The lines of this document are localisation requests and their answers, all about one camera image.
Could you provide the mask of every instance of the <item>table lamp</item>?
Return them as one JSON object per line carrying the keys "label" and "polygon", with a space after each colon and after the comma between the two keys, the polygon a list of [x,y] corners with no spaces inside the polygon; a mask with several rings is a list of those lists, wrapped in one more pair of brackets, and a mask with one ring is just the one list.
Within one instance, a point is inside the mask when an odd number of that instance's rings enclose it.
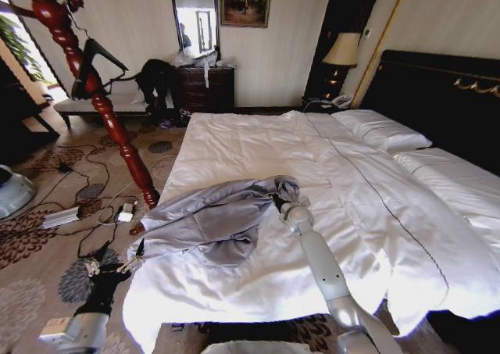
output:
{"label": "table lamp", "polygon": [[324,63],[336,66],[332,76],[326,79],[329,92],[324,95],[325,98],[330,99],[333,95],[338,95],[349,68],[357,65],[360,37],[361,34],[357,32],[341,32],[323,59]]}

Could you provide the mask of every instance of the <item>white bedsheet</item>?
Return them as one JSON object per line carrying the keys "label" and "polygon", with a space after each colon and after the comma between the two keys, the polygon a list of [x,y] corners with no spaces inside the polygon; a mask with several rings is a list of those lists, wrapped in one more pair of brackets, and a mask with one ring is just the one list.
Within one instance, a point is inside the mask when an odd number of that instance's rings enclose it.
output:
{"label": "white bedsheet", "polygon": [[[500,262],[482,238],[389,156],[328,115],[193,115],[160,202],[276,174],[299,180],[315,228],[359,304],[374,312],[387,297],[402,334],[431,309],[464,317],[500,309]],[[297,238],[270,209],[256,250],[238,268],[203,265],[196,252],[146,262],[130,285],[123,321],[149,353],[162,323],[326,312]]]}

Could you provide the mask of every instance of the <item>patterned carpet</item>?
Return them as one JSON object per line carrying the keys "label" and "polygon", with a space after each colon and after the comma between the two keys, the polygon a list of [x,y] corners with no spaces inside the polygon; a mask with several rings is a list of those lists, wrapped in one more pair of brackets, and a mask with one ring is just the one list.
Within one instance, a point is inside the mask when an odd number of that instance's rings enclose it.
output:
{"label": "patterned carpet", "polygon": [[[73,315],[90,290],[84,263],[77,259],[78,243],[88,236],[81,248],[82,254],[87,254],[113,236],[113,226],[92,228],[97,225],[98,213],[106,207],[110,197],[130,182],[118,148],[99,122],[72,118],[73,129],[69,132],[51,108],[44,111],[44,117],[61,137],[13,167],[34,182],[38,193],[13,218],[0,222],[0,354],[52,352],[49,346],[37,340],[41,329],[51,318]],[[125,122],[147,166],[161,156],[178,153],[184,129],[163,130],[145,126],[141,121],[128,119]],[[150,168],[160,192],[174,160],[175,157],[167,157]],[[61,162],[74,171],[68,174],[57,171]],[[135,239],[128,231],[146,211],[135,185],[121,193],[112,204],[117,209],[124,202],[134,202],[136,197],[134,220],[121,223],[116,229],[116,239],[105,254],[107,263],[123,260],[125,248]],[[59,228],[40,228],[48,213],[75,205],[81,207],[81,220]],[[103,213],[102,219],[107,216],[108,213]],[[116,291],[103,354],[140,352],[122,323],[122,303],[129,283],[122,283]],[[388,316],[383,307],[380,314]],[[384,320],[390,324],[390,318]],[[314,351],[337,352],[339,333],[341,330],[332,319],[324,315],[259,326],[165,324],[155,353],[200,353],[207,343],[237,338],[304,342]],[[402,340],[402,346],[412,354],[455,352],[441,342],[425,321],[411,338]]]}

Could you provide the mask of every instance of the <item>red wooden bedpost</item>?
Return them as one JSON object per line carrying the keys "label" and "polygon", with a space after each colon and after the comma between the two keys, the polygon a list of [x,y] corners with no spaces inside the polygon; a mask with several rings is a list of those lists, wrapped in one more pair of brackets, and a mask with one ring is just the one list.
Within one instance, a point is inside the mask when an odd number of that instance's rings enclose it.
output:
{"label": "red wooden bedpost", "polygon": [[[68,65],[74,76],[78,74],[83,59],[83,52],[78,47],[78,38],[71,29],[71,20],[64,4],[56,0],[31,0],[32,8],[36,18],[43,23],[51,32],[54,41],[62,47],[66,54]],[[72,12],[83,7],[83,0],[67,0]],[[127,130],[115,116],[113,105],[103,89],[102,81],[95,69],[91,69],[85,84],[87,92],[96,92],[92,95],[92,105],[101,114],[104,126],[109,136],[120,147],[120,155],[127,163],[130,175],[135,184],[142,190],[142,194],[149,208],[156,206],[159,194],[153,187],[148,169],[141,160],[137,149],[130,143]]]}

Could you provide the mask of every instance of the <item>picture frame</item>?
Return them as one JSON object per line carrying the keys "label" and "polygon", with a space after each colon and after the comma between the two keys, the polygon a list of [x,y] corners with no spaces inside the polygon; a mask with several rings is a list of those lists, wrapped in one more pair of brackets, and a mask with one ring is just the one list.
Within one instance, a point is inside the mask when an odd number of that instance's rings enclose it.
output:
{"label": "picture frame", "polygon": [[220,25],[267,28],[271,0],[220,0]]}

